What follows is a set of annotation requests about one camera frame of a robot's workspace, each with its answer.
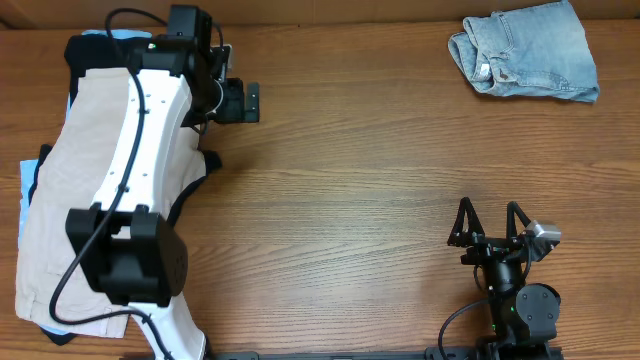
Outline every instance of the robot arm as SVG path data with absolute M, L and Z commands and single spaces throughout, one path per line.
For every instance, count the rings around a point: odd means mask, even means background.
M 464 230 L 465 215 L 467 230 Z M 525 226 L 519 234 L 514 215 Z M 427 349 L 426 358 L 562 360 L 561 349 L 552 349 L 548 344 L 557 336 L 560 295 L 549 285 L 525 282 L 531 263 L 541 261 L 555 249 L 561 235 L 553 224 L 529 220 L 518 204 L 511 202 L 507 206 L 506 237 L 486 236 L 471 201 L 463 198 L 447 244 L 466 248 L 460 262 L 475 267 L 476 284 L 488 297 L 452 315 L 440 331 L 439 348 Z M 484 287 L 477 278 L 478 268 L 484 274 Z M 475 348 L 442 348 L 446 326 L 462 312 L 481 304 L 491 308 L 495 335 L 478 339 Z
M 71 209 L 66 221 L 76 254 L 97 234 L 80 260 L 87 281 L 113 304 L 148 316 L 135 320 L 156 359 L 169 353 L 175 360 L 202 360 L 210 354 L 206 336 L 193 323 L 182 294 L 187 248 L 161 214 L 178 130 L 192 127 L 203 132 L 210 120 L 259 121 L 258 84 L 248 86 L 245 108 L 242 81 L 226 77 L 232 48 L 222 43 L 222 36 L 221 43 L 211 48 L 212 25 L 211 17 L 197 7 L 174 5 L 167 34 L 128 54 L 137 79 L 129 78 L 129 102 L 113 160 L 91 207 Z M 139 98 L 136 80 L 144 99 Z M 145 114 L 139 135 L 141 100 Z M 116 199 L 137 136 L 126 188 Z M 113 205 L 115 211 L 109 212 Z M 99 226 L 105 219 L 106 226 Z

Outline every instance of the folded clothing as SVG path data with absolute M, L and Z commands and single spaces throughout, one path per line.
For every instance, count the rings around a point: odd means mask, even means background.
M 82 32 L 82 35 L 101 35 L 100 39 L 107 39 L 107 33 L 104 30 L 85 30 Z M 140 30 L 128 30 L 128 29 L 116 29 L 112 30 L 112 35 L 115 39 L 118 39 L 118 42 L 123 39 L 129 38 L 150 38 L 151 33 Z M 72 69 L 71 74 L 71 83 L 70 83 L 70 93 L 69 98 L 67 99 L 67 112 L 65 114 L 65 121 L 69 117 L 69 111 L 71 108 L 71 103 L 73 102 L 71 99 L 71 94 L 73 93 L 73 98 L 75 99 L 78 93 L 78 79 L 79 77 L 84 77 L 86 70 L 91 68 L 113 68 L 113 67 L 122 67 L 122 64 L 119 64 L 118 59 L 113 54 L 113 46 L 108 44 L 108 46 L 104 46 L 104 42 L 98 40 L 98 42 L 102 45 L 102 47 L 98 47 L 98 53 L 95 52 L 87 52 L 86 49 L 83 52 L 82 46 L 86 46 L 85 42 L 77 43 L 77 37 L 72 37 L 67 44 L 67 50 L 70 50 L 66 58 L 68 64 L 78 64 L 75 65 L 75 70 Z M 112 54 L 107 54 L 105 56 L 104 49 L 111 49 Z M 33 197 L 33 192 L 37 187 L 37 177 L 38 177 L 38 169 L 44 159 L 47 157 L 49 151 L 51 151 L 50 145 L 42 145 L 40 148 L 40 156 L 38 159 L 33 160 L 23 160 L 20 162 L 20 180 L 21 180 L 21 192 L 22 199 L 20 200 L 20 222 L 19 222 L 19 231 L 18 231 L 18 247 L 20 247 L 20 240 L 22 238 L 22 231 L 24 229 L 24 224 L 27 221 L 27 217 L 29 215 L 29 207 Z M 72 337 L 64 336 L 63 339 L 55 339 L 56 336 L 66 335 L 67 332 L 60 331 L 56 328 L 52 328 L 49 326 L 41 326 L 43 332 L 51 338 L 53 342 L 58 345 L 63 345 L 68 342 Z
M 129 103 L 128 79 L 123 68 L 88 70 L 79 79 L 78 94 L 62 132 L 40 166 L 18 252 L 15 306 L 22 319 L 77 334 L 124 335 L 124 316 L 64 326 L 51 319 L 48 306 L 53 290 L 75 257 L 65 232 L 67 213 L 70 208 L 88 208 L 102 184 Z M 189 128 L 178 131 L 161 211 L 165 218 L 176 213 L 172 205 L 184 200 L 183 190 L 192 192 L 190 185 L 201 183 L 212 170 L 207 166 L 211 162 L 206 163 L 197 149 L 198 140 L 198 134 Z M 105 294 L 91 290 L 80 268 L 58 302 L 58 314 L 67 319 L 83 319 L 119 308 Z
M 480 93 L 595 102 L 600 93 L 584 28 L 564 0 L 468 17 L 449 51 Z

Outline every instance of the cardboard wall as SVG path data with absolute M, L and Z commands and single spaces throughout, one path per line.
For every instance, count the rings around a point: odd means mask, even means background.
M 13 28 L 102 28 L 117 7 L 134 7 L 167 18 L 169 5 L 193 4 L 222 24 L 325 24 L 355 22 L 446 21 L 487 16 L 548 0 L 0 0 L 0 19 Z M 581 19 L 633 18 L 640 0 L 573 0 Z M 153 25 L 123 15 L 118 26 Z

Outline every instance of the white fabric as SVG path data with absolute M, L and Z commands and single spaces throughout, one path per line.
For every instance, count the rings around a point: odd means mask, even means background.
M 15 305 L 22 319 L 76 334 L 124 336 L 124 316 L 64 326 L 51 319 L 48 307 L 53 290 L 75 257 L 64 228 L 67 213 L 70 208 L 87 209 L 107 174 L 128 104 L 128 78 L 125 69 L 87 71 L 79 80 L 69 118 L 40 167 L 18 254 Z M 198 138 L 189 128 L 178 132 L 164 191 L 165 218 L 180 192 L 205 175 Z M 78 268 L 62 292 L 57 313 L 73 320 L 119 308 L 106 295 L 94 293 Z

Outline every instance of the black mounting base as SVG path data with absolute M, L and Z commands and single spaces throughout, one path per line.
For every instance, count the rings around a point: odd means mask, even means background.
M 425 360 L 424 352 L 369 352 L 258 355 L 255 352 L 215 354 L 215 360 Z
M 444 352 L 447 353 L 448 359 L 446 360 L 493 360 L 486 356 L 477 357 L 476 348 L 468 347 L 446 347 Z M 551 348 L 551 357 L 546 354 L 511 354 L 510 356 L 500 356 L 499 360 L 563 360 L 561 348 Z M 437 347 L 427 348 L 425 352 L 425 360 L 445 360 L 440 354 L 440 350 Z
M 207 339 L 207 349 L 211 349 Z M 489 360 L 476 358 L 474 347 L 446 347 L 448 359 L 446 360 Z M 517 358 L 504 358 L 500 360 L 563 360 L 560 348 L 551 349 L 551 359 L 534 356 L 518 356 Z M 388 352 L 360 352 L 360 353 L 316 353 L 316 354 L 281 354 L 259 355 L 256 352 L 217 353 L 207 351 L 204 360 L 445 360 L 442 359 L 437 347 L 427 348 L 426 351 L 388 351 Z

